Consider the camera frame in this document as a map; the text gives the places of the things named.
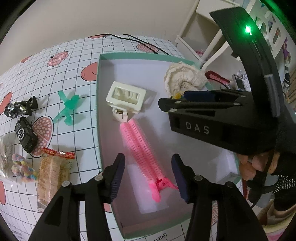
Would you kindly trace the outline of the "right hand in black glove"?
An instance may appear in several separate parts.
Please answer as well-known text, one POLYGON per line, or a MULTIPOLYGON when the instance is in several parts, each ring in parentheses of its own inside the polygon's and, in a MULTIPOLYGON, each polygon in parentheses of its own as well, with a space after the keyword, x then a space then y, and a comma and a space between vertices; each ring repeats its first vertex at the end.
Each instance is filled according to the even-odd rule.
MULTIPOLYGON (((240 161, 241 177, 248 181, 255 177, 257 172, 264 171, 269 153, 257 154, 253 157, 237 154, 240 161)), ((295 153, 274 152, 268 173, 278 176, 274 194, 274 209, 280 213, 295 210, 295 153)))

